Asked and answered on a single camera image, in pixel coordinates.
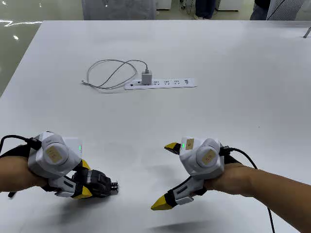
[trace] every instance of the glossy floor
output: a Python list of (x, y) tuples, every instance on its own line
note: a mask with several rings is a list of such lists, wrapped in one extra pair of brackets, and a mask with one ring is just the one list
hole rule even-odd
[[(253, 0), (244, 0), (240, 12), (218, 12), (213, 19), (248, 20)], [(170, 11), (157, 19), (193, 19), (173, 0)], [(28, 45), (44, 20), (83, 20), (81, 0), (0, 0), (0, 96)]]

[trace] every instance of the white table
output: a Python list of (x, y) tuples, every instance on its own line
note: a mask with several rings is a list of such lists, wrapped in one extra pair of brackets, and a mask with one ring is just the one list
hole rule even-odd
[[(270, 232), (266, 208), (251, 198), (210, 191), (171, 211), (150, 206), (188, 177), (163, 149), (184, 135), (219, 138), (264, 170), (311, 183), (311, 38), (302, 38), (309, 25), (44, 22), (0, 99), (0, 136), (77, 136), (90, 166), (118, 180), (120, 193), (80, 201), (40, 188), (14, 200), (1, 193), (0, 232)], [(155, 78), (197, 78), (199, 86), (103, 94), (80, 85), (107, 58), (142, 59)], [(18, 143), (7, 140), (3, 151)], [(277, 233), (296, 232), (274, 221)]]

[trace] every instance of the black strap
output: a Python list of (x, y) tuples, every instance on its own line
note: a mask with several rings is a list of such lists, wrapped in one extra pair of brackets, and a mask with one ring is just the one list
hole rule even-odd
[(28, 158), (30, 153), (30, 146), (28, 145), (20, 145), (18, 147), (15, 147), (6, 153), (4, 153), (1, 158), (7, 157), (7, 156), (20, 156)]

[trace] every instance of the wrist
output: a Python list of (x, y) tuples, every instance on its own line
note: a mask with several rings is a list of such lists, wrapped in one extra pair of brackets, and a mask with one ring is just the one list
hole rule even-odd
[(265, 173), (263, 170), (251, 169), (247, 175), (247, 196), (256, 198), (257, 183), (260, 176)]

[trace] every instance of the person's leg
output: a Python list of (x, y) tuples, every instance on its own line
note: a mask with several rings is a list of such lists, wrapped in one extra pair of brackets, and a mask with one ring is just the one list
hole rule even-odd
[(216, 0), (206, 0), (207, 5), (206, 5), (206, 15), (204, 18), (210, 19), (213, 16), (213, 13), (215, 11), (215, 5), (216, 5)]
[(208, 0), (195, 1), (195, 15), (198, 17), (205, 17)]
[(261, 8), (255, 3), (250, 20), (266, 20), (268, 11), (269, 11), (269, 8), (268, 9)]

